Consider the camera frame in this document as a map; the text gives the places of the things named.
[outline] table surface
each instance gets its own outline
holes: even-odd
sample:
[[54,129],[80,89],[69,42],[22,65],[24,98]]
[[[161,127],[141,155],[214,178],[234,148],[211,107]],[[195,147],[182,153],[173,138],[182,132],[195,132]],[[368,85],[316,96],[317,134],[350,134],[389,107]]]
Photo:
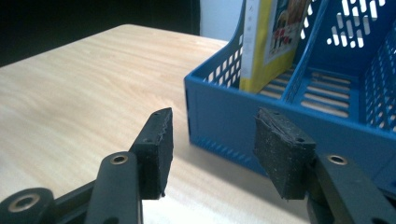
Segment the table surface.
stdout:
[[0,201],[28,188],[55,198],[128,150],[149,115],[172,107],[174,159],[145,223],[306,223],[305,201],[190,144],[183,78],[226,42],[135,25],[0,68]]

